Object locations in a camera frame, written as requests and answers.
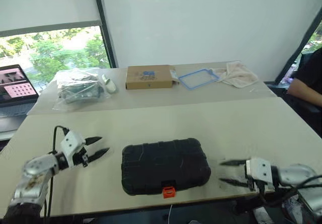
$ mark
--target plastic bag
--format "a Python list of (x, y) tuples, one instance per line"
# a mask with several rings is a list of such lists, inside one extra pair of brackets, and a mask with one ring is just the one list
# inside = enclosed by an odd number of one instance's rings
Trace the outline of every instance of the plastic bag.
[(58, 98), (54, 110), (72, 111), (87, 102), (103, 101), (110, 97), (99, 68), (69, 69), (57, 72)]

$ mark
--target window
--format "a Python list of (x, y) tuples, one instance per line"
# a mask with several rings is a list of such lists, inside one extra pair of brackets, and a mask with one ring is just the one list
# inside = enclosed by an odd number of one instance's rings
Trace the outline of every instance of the window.
[(0, 66), (19, 64), (40, 92), (62, 69), (110, 68), (99, 26), (0, 38)]
[(320, 49), (321, 47), (322, 47), (322, 21), (320, 22), (315, 32), (310, 37), (307, 44), (302, 49), (299, 56), (296, 58), (294, 64), (292, 64), (290, 69), (287, 71), (287, 73), (281, 80), (280, 84), (289, 85), (293, 81), (294, 72), (297, 71), (303, 54), (313, 53), (314, 51), (316, 51), (317, 49)]

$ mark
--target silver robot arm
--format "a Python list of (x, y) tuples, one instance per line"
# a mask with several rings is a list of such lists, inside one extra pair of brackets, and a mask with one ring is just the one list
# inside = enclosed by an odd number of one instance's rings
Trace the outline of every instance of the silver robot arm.
[[(265, 188), (276, 192), (281, 191), (282, 189), (283, 191), (286, 190), (285, 199), (286, 197), (289, 198), (292, 195), (298, 194), (300, 200), (315, 217), (322, 217), (322, 183), (316, 178), (319, 176), (317, 176), (316, 172), (311, 167), (296, 164), (287, 168), (279, 168), (272, 166), (269, 161), (260, 158), (230, 160), (221, 163), (221, 165), (244, 166), (247, 183), (226, 178), (221, 178), (221, 181), (234, 186), (248, 187), (252, 191), (259, 192), (262, 197), (265, 194)], [(263, 203), (264, 205), (268, 204), (264, 198)]]
[(20, 182), (13, 194), (5, 215), (5, 223), (37, 223), (48, 192), (48, 181), (59, 171), (78, 164), (86, 167), (100, 158), (108, 148), (88, 157), (85, 145), (90, 145), (101, 137), (84, 139), (79, 133), (64, 128), (65, 137), (60, 143), (62, 151), (36, 157), (23, 167)]

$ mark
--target black shirt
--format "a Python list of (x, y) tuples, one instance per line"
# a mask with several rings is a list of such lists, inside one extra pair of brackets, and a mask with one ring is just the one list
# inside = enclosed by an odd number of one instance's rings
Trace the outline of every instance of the black shirt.
[(322, 94), (322, 48), (312, 54), (309, 61), (296, 73), (295, 78)]

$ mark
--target white table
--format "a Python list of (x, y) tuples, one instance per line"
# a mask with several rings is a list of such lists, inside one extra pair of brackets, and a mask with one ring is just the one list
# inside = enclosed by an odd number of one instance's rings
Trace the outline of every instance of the white table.
[[(222, 68), (225, 66), (226, 62), (217, 62), (184, 64), (175, 67), (178, 76), (182, 76), (201, 68)], [(117, 86), (118, 92), (104, 102), (82, 104), (82, 107), (76, 111), (115, 110), (276, 97), (262, 81), (242, 89), (224, 83), (212, 83), (193, 91), (188, 91), (181, 84), (175, 85), (171, 89), (126, 90), (126, 72), (126, 68), (101, 69), (100, 74), (104, 73), (108, 78), (111, 78)], [(41, 93), (29, 115), (58, 113), (59, 111), (52, 109), (56, 99), (57, 84), (51, 82)]]
[[(274, 165), (294, 163), (322, 173), (322, 140), (280, 98), (210, 102), (123, 110), (28, 116), (0, 155), (0, 217), (21, 176), (26, 160), (51, 150), (53, 128), (67, 126), (84, 137), (102, 136), (92, 153), (111, 151), (91, 163), (59, 173), (54, 181), (52, 215), (135, 209), (175, 203), (224, 199), (248, 194), (218, 177), (240, 169), (219, 167), (224, 159), (262, 157)], [(175, 198), (127, 195), (121, 185), (121, 153), (128, 144), (194, 137), (212, 169), (204, 186), (177, 192)]]
[(0, 141), (11, 139), (16, 132), (17, 132), (16, 130), (7, 131), (7, 132), (0, 132)]

